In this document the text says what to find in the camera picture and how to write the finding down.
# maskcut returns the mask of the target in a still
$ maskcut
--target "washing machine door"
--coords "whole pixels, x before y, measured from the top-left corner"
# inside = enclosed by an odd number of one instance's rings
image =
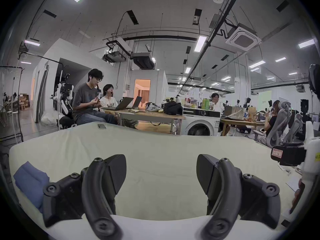
[[[214,128],[208,121],[199,119],[191,122],[186,127],[185,134],[193,136],[213,136]]]

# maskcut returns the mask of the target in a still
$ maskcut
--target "label sticker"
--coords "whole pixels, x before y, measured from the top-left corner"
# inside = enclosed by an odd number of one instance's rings
[[[315,154],[315,160],[314,161],[315,162],[320,161],[320,153],[319,152]]]
[[[275,156],[275,157],[278,157],[278,158],[281,158],[282,157],[282,150],[279,150],[279,149],[273,149],[272,150],[272,153],[271,155]]]

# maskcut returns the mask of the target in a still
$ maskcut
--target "smartphone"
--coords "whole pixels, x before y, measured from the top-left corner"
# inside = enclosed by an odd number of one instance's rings
[[[104,124],[98,124],[99,129],[106,129],[106,126]]]

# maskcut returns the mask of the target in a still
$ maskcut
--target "doorway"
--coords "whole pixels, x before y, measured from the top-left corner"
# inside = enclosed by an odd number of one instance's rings
[[[149,94],[150,94],[150,79],[136,79],[134,83],[134,93],[133,98],[134,101],[137,96],[142,97],[141,102],[139,104],[139,108],[144,109],[146,103],[149,102]]]

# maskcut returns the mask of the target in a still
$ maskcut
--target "gray mesh chair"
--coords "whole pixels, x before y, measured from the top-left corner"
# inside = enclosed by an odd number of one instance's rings
[[[284,137],[283,142],[293,142],[296,139],[296,133],[301,129],[302,127],[302,115],[296,114],[296,117],[293,121],[293,124],[287,133],[287,135]]]
[[[280,111],[278,112],[277,119],[275,120],[275,123],[268,134],[268,137],[266,138],[266,145],[268,147],[272,148],[273,146],[280,144],[283,131],[287,127],[291,117],[290,106],[291,103],[288,101],[282,101],[279,103]],[[257,130],[254,130],[253,132],[255,134],[254,140],[257,140],[258,135],[264,134]]]

